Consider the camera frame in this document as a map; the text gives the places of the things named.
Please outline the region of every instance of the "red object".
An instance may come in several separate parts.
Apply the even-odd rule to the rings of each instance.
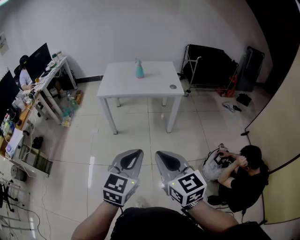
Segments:
[[[237,75],[235,75],[232,79],[232,82],[230,83],[229,87],[227,90],[221,90],[221,89],[217,89],[217,93],[221,96],[221,97],[226,97],[226,98],[232,98],[234,97],[234,91],[235,91],[235,87],[236,87],[236,82],[237,82]]]

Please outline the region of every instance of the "hair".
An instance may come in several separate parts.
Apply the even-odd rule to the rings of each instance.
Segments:
[[[248,166],[252,169],[259,168],[263,163],[262,152],[259,147],[248,145],[242,148],[240,154],[247,158]]]
[[[22,69],[25,69],[25,62],[26,60],[28,59],[28,56],[27,55],[23,55],[21,58],[20,58],[20,66]]]

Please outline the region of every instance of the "blue spray bottle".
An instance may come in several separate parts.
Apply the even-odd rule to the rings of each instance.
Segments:
[[[144,77],[144,70],[142,68],[142,62],[141,60],[139,59],[135,59],[135,63],[137,63],[137,66],[136,66],[136,71],[135,71],[135,76],[137,78],[143,78]]]

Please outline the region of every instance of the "person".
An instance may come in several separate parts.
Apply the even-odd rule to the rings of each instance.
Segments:
[[[234,162],[218,178],[219,196],[209,196],[211,205],[228,204],[233,212],[251,207],[268,184],[269,170],[262,160],[261,150],[253,145],[242,148],[240,154],[219,151]]]
[[[32,80],[26,70],[25,67],[25,62],[28,59],[27,55],[24,55],[20,58],[20,66],[22,68],[21,73],[20,73],[20,85],[23,91],[25,90],[31,90],[34,88],[34,85],[32,84]]]
[[[99,207],[75,229],[71,240],[104,240],[118,207],[102,202]],[[118,217],[111,240],[116,239],[270,239],[256,222],[239,224],[225,212],[199,201],[187,210],[189,217],[161,208],[128,208]]]

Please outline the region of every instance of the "poster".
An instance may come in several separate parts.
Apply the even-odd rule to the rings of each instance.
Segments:
[[[6,37],[4,32],[0,34],[0,53],[3,56],[8,51],[8,43],[6,41]]]

